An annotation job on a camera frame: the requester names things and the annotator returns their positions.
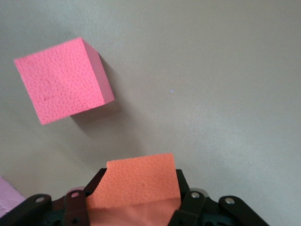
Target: gray surface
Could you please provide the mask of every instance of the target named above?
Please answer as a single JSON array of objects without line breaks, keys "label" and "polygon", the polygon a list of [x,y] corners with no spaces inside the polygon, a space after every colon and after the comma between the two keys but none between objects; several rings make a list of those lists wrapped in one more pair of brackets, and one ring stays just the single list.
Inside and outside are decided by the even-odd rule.
[{"label": "gray surface", "polygon": [[[301,225],[301,2],[0,0],[0,175],[61,197],[173,152],[192,187]],[[41,126],[13,59],[82,36],[116,95]]]}]

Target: textured foam surface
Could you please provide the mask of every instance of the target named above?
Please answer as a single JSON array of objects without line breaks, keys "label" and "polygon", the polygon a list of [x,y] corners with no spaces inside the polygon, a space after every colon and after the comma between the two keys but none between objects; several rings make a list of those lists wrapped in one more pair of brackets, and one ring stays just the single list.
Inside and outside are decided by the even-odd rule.
[{"label": "textured foam surface", "polygon": [[0,177],[0,218],[24,200],[25,198],[9,182]]},{"label": "textured foam surface", "polygon": [[15,64],[41,124],[114,100],[98,52],[82,38],[15,59]]},{"label": "textured foam surface", "polygon": [[87,198],[91,225],[166,226],[181,204],[172,154],[107,162]]}]

